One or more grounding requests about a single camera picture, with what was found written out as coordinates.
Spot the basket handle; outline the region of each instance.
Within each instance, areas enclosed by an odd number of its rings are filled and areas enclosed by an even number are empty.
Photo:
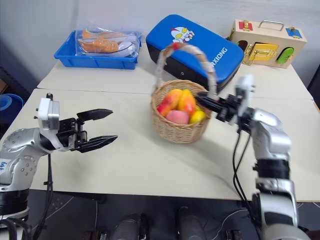
[[[207,96],[214,100],[218,100],[219,97],[217,95],[217,75],[214,67],[210,64],[210,62],[208,62],[206,55],[198,47],[187,43],[174,42],[160,52],[155,69],[155,88],[159,88],[164,83],[162,79],[162,73],[164,71],[166,59],[170,57],[176,50],[181,50],[186,53],[190,53],[199,60],[202,68],[207,73],[209,87],[209,92]]]

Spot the blue case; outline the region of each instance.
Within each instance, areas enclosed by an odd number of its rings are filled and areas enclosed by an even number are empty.
[[[135,69],[138,57],[114,56],[76,56],[76,31],[70,33],[67,40],[56,51],[54,58],[59,59],[65,67]]]
[[[231,41],[179,15],[161,20],[146,37],[151,59],[156,63],[159,53],[172,42],[188,43],[200,48],[214,66],[221,91],[237,72],[244,58],[243,50]],[[164,69],[177,79],[191,80],[208,89],[207,74],[195,56],[176,51]]]

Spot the plastic bag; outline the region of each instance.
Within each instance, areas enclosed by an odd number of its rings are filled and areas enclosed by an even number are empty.
[[[75,32],[75,54],[104,57],[137,57],[140,32],[119,32],[87,27]]]

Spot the cartoon character print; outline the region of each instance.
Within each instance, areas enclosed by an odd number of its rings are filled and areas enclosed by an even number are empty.
[[[171,29],[171,35],[174,38],[172,40],[174,43],[186,43],[189,42],[195,34],[186,27],[178,26]]]

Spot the mango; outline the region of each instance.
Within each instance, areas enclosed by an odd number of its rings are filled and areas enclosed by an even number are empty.
[[[171,110],[165,117],[175,124],[188,124],[189,115],[185,111]]]
[[[171,110],[177,108],[182,94],[183,91],[181,89],[170,90],[156,109],[165,117]]]
[[[189,124],[195,124],[201,122],[206,117],[206,114],[203,111],[196,111],[190,118]]]
[[[196,100],[189,89],[183,90],[177,109],[188,113],[190,117],[195,113]]]

